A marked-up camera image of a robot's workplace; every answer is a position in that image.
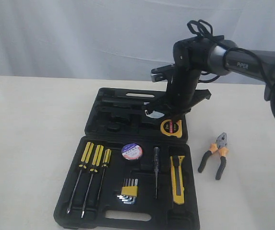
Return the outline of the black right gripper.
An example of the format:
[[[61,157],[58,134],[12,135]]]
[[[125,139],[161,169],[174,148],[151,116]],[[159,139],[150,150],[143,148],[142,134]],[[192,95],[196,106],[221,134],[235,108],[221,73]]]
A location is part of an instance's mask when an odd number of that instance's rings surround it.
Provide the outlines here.
[[[170,95],[165,93],[162,97],[146,104],[146,114],[150,115],[156,111],[163,113],[165,117],[172,120],[179,120],[183,115],[189,113],[195,105],[205,99],[209,100],[210,97],[211,93],[208,89],[195,90],[189,99],[183,95],[176,96],[176,99],[172,99]]]

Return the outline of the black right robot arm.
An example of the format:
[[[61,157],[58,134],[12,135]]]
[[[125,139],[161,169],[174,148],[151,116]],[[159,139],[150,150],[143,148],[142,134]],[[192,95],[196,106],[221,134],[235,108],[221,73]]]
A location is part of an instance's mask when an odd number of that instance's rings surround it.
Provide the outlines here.
[[[193,106],[209,99],[207,90],[197,90],[202,72],[226,76],[235,72],[266,84],[264,100],[269,101],[275,118],[275,51],[246,50],[218,36],[193,37],[173,46],[174,64],[151,71],[153,82],[167,80],[166,93],[144,106],[146,114],[158,111],[178,121]]]

